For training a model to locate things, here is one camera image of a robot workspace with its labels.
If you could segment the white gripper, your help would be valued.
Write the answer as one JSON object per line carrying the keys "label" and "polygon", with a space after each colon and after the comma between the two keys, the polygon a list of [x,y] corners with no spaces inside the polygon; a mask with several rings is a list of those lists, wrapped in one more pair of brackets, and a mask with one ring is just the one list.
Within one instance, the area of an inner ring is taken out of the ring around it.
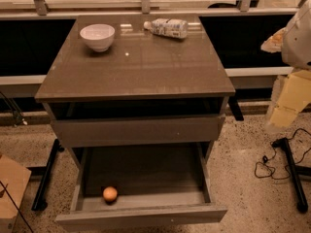
{"label": "white gripper", "polygon": [[311,0],[307,0],[288,22],[262,43],[266,52],[281,52],[284,63],[306,69],[278,76],[266,113],[265,129],[279,133],[289,127],[311,103]]}

